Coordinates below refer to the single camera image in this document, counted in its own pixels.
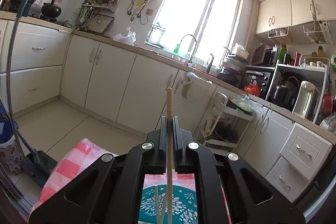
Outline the white small storage shelf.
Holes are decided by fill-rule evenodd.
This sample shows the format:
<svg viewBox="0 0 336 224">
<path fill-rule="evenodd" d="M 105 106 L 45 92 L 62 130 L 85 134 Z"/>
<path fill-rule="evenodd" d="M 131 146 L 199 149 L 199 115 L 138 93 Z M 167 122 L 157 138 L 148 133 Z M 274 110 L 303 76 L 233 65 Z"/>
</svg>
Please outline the white small storage shelf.
<svg viewBox="0 0 336 224">
<path fill-rule="evenodd" d="M 232 99 L 217 92 L 198 126 L 194 140 L 213 153 L 226 155 L 235 151 L 254 119 L 254 108 L 246 94 Z"/>
</svg>

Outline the black toaster oven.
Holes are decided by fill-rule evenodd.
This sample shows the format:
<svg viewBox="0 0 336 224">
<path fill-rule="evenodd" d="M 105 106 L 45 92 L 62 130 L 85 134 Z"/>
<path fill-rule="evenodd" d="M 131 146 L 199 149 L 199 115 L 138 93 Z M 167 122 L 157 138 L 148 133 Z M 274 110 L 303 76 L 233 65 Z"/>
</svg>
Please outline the black toaster oven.
<svg viewBox="0 0 336 224">
<path fill-rule="evenodd" d="M 273 78 L 274 67 L 247 65 L 241 86 L 256 84 L 260 89 L 260 98 L 265 98 Z"/>
</svg>

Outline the white plastic bag on counter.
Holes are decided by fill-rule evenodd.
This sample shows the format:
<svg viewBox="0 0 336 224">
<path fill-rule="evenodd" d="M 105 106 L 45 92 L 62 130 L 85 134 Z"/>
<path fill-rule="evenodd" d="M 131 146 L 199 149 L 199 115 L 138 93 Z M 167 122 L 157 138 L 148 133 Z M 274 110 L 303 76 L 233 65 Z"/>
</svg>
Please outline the white plastic bag on counter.
<svg viewBox="0 0 336 224">
<path fill-rule="evenodd" d="M 126 35 L 123 36 L 122 34 L 115 34 L 112 37 L 113 40 L 127 44 L 129 46 L 133 46 L 136 42 L 136 33 L 131 29 L 130 26 L 126 28 Z"/>
</svg>

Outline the red white checkered tablecloth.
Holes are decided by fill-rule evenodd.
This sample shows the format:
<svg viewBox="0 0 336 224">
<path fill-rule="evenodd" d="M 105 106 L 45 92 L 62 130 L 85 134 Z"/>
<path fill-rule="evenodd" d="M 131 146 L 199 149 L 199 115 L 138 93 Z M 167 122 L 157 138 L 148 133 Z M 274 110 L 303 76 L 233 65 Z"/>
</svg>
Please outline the red white checkered tablecloth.
<svg viewBox="0 0 336 224">
<path fill-rule="evenodd" d="M 171 149 L 172 171 L 193 184 L 189 191 L 147 179 L 167 175 L 166 134 L 154 131 L 146 142 L 116 156 L 88 139 L 80 141 L 51 173 L 29 223 L 231 223 L 221 176 L 227 159 L 195 142 L 189 132 Z"/>
</svg>

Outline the red plastic bag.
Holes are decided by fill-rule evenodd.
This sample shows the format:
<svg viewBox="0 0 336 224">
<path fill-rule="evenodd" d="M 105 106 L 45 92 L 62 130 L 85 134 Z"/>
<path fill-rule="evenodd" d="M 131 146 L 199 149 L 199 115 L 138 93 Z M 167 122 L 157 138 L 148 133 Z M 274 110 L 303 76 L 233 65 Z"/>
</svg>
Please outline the red plastic bag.
<svg viewBox="0 0 336 224">
<path fill-rule="evenodd" d="M 243 88 L 243 91 L 256 97 L 261 94 L 258 84 L 249 84 Z"/>
</svg>

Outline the black wok on stove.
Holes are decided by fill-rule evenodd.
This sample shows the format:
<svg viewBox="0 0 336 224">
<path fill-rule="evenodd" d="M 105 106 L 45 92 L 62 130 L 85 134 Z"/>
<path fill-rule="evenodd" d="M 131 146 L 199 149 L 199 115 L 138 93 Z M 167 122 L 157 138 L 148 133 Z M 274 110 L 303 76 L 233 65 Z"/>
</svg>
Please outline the black wok on stove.
<svg viewBox="0 0 336 224">
<path fill-rule="evenodd" d="M 43 3 L 41 8 L 41 16 L 42 20 L 46 20 L 52 23 L 57 21 L 57 17 L 62 13 L 62 9 L 55 5 L 55 0 L 51 0 L 50 3 Z"/>
</svg>

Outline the wall utensil rack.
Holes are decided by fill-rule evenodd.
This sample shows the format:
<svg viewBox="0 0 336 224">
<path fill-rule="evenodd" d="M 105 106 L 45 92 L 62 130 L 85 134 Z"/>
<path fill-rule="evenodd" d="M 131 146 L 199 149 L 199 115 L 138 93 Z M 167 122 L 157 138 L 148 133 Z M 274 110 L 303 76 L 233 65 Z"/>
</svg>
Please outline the wall utensil rack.
<svg viewBox="0 0 336 224">
<path fill-rule="evenodd" d="M 84 0 L 74 14 L 74 28 L 94 34 L 103 34 L 114 22 L 118 0 Z"/>
</svg>

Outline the kitchen faucet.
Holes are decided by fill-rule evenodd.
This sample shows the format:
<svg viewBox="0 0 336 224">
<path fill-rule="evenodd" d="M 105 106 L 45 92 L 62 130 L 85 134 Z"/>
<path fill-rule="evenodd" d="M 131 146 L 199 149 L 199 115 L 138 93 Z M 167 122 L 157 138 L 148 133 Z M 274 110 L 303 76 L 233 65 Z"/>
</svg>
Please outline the kitchen faucet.
<svg viewBox="0 0 336 224">
<path fill-rule="evenodd" d="M 197 51 L 197 47 L 198 47 L 198 42 L 197 42 L 197 38 L 192 35 L 192 34 L 186 34 L 185 36 L 183 36 L 181 38 L 181 42 L 183 42 L 183 39 L 184 38 L 187 38 L 187 37 L 191 37 L 191 42 L 189 44 L 189 47 L 187 48 L 187 51 L 185 53 L 185 59 L 187 61 L 187 65 L 190 65 L 193 61 L 193 58 L 195 56 L 195 53 Z"/>
</svg>

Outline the bamboo chopstick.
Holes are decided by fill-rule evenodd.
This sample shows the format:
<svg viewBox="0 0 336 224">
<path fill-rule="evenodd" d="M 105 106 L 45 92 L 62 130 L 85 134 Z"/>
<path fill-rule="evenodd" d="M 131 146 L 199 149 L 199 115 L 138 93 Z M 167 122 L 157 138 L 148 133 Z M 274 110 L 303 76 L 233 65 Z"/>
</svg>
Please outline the bamboo chopstick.
<svg viewBox="0 0 336 224">
<path fill-rule="evenodd" d="M 154 186 L 154 200 L 155 200 L 155 212 L 156 212 L 156 221 L 159 224 L 160 221 L 160 210 L 159 210 L 159 194 L 158 194 L 158 186 Z"/>
<path fill-rule="evenodd" d="M 167 223 L 173 223 L 173 90 L 167 88 Z"/>
<path fill-rule="evenodd" d="M 167 202 L 168 202 L 168 190 L 166 190 L 165 196 L 164 196 L 164 199 L 163 199 L 162 211 L 161 211 L 161 215 L 160 215 L 160 218 L 159 218 L 159 224 L 163 224 L 163 220 L 165 218 L 165 211 L 166 211 L 166 208 L 167 208 Z"/>
</svg>

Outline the white electric kettle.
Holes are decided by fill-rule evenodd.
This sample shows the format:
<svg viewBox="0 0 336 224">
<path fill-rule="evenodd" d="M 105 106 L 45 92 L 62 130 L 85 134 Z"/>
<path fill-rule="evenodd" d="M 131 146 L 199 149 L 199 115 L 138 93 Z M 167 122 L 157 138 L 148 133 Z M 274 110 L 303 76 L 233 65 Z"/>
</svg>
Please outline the white electric kettle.
<svg viewBox="0 0 336 224">
<path fill-rule="evenodd" d="M 302 81 L 292 112 L 302 118 L 310 120 L 313 116 L 318 95 L 319 91 L 313 83 Z"/>
</svg>

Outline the white hanging trash bin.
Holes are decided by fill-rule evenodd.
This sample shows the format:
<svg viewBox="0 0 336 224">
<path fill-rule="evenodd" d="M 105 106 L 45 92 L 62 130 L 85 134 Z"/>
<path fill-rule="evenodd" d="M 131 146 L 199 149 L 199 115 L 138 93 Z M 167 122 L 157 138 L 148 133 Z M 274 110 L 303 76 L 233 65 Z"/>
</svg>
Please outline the white hanging trash bin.
<svg viewBox="0 0 336 224">
<path fill-rule="evenodd" d="M 183 98 L 189 101 L 201 101 L 209 91 L 212 82 L 197 76 L 193 72 L 186 73 L 183 81 L 181 94 Z"/>
</svg>

